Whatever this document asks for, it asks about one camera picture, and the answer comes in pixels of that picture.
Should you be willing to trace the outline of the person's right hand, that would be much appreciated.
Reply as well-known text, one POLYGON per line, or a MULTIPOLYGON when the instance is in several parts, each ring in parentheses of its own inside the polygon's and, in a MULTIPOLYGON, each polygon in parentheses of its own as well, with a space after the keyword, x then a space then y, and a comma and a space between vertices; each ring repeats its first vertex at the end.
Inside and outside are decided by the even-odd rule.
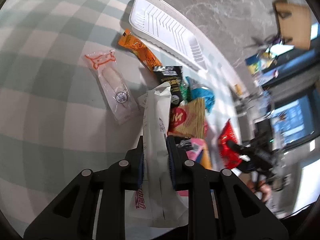
POLYGON ((261 201, 264 204, 266 204, 272 196, 272 189, 261 174, 258 174, 256 181, 253 181, 253 173, 250 173, 246 185, 254 194, 258 192, 261 193, 261 201))

